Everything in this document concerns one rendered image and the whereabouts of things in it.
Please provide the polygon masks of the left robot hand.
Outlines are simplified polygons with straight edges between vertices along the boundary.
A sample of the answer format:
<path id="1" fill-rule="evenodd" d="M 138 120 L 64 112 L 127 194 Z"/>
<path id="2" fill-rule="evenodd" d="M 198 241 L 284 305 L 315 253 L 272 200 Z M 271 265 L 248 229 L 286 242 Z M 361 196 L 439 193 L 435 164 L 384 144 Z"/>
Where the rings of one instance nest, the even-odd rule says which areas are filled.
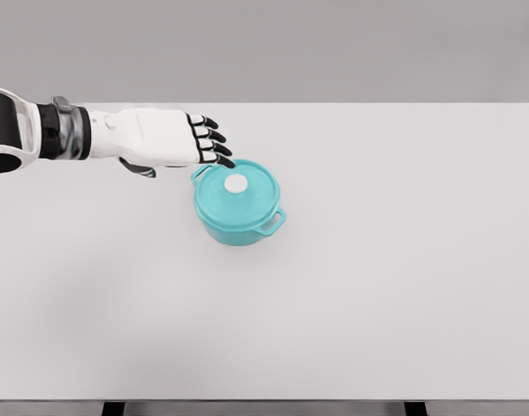
<path id="1" fill-rule="evenodd" d="M 135 108 L 119 112 L 114 120 L 117 157 L 130 172 L 154 178 L 158 167 L 235 167 L 219 124 L 207 116 L 176 109 Z"/>

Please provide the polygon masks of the teal pot lid white knob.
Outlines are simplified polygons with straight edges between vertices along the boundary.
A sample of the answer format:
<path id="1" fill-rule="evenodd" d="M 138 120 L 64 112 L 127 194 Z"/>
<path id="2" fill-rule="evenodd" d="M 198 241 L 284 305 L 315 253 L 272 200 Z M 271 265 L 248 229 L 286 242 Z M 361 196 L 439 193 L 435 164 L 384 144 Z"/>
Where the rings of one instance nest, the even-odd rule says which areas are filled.
<path id="1" fill-rule="evenodd" d="M 280 187 L 263 166 L 238 159 L 232 169 L 205 166 L 193 175 L 194 205 L 202 220 L 222 229 L 255 227 L 279 206 Z"/>

